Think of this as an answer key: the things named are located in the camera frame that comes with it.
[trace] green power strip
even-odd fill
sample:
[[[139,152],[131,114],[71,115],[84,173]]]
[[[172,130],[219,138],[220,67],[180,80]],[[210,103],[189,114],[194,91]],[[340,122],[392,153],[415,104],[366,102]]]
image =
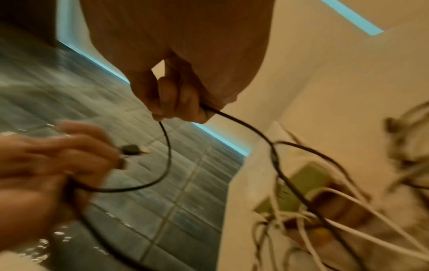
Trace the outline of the green power strip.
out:
[[[309,162],[296,172],[290,178],[290,181],[301,194],[306,195],[311,190],[328,186],[332,182],[332,177],[323,166],[316,162]],[[279,185],[277,201],[280,211],[285,212],[296,212],[301,204],[298,198],[284,184]],[[263,216],[273,214],[269,197],[263,200],[254,211]]]

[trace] hand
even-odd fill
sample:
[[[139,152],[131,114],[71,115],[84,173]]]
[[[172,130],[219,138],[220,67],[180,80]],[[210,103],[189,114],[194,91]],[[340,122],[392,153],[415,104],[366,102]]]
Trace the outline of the hand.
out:
[[[155,120],[206,122],[255,77],[274,0],[81,0],[91,41]],[[151,69],[165,62],[165,77]]]
[[[60,127],[70,136],[0,138],[2,162],[14,163],[16,155],[5,155],[3,149],[18,149],[17,146],[21,148],[17,156],[25,161],[30,157],[33,162],[25,171],[0,178],[0,251],[41,238],[53,226],[72,219],[70,210],[61,203],[65,172],[99,187],[117,165],[119,151],[100,128],[74,121],[64,121]],[[7,147],[6,142],[13,142],[15,147]],[[79,191],[81,208],[88,204],[90,196]]]

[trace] tile floor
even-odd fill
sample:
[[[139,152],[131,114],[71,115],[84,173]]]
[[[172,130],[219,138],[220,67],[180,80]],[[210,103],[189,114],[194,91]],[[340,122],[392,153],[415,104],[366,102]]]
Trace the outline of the tile floor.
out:
[[[164,170],[162,132],[126,82],[73,51],[0,38],[0,131],[50,136],[49,129],[37,128],[57,119],[94,123],[116,144],[151,148],[150,155],[130,160],[128,171],[114,172],[107,187],[147,183]],[[144,191],[100,194],[87,215],[115,245],[153,268],[213,271],[228,183],[243,156],[193,124],[171,119],[164,125],[173,149],[168,178]],[[47,260],[39,257],[44,243],[19,251],[51,270],[128,270],[98,248],[79,223],[55,236],[59,246]]]

